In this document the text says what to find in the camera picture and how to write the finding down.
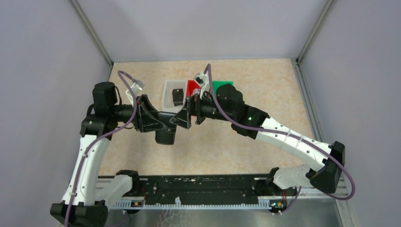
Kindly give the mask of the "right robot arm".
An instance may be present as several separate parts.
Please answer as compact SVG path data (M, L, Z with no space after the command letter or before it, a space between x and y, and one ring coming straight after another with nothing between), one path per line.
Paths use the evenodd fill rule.
M234 121L231 128L238 134L272 144L299 158L302 166L276 167L271 170L267 184L274 190L286 190L298 186L313 186L323 193L335 193L344 164L345 146L303 136L279 123L268 113L244 103L243 94L231 84L217 88L217 100L205 92L185 101L185 106L170 119L170 123L190 128L191 116L203 122L206 118Z

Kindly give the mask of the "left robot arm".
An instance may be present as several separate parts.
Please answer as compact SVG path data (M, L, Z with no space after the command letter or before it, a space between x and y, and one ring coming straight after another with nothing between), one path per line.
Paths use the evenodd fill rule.
M139 174L119 171L105 188L97 191L101 163L112 136L129 124L139 132L155 132L156 141L172 145L176 125L173 114L154 109L146 95L128 92L132 102L122 104L116 85L101 82L92 91L93 104L81 123L80 148L73 175L61 202L51 206L51 215L66 227L102 227L111 207L125 194L144 194Z

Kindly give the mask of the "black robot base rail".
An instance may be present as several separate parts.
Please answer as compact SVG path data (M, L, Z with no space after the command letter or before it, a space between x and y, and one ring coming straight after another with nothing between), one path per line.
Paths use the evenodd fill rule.
M284 210L297 188L282 190L269 174L143 175L110 208L139 210Z

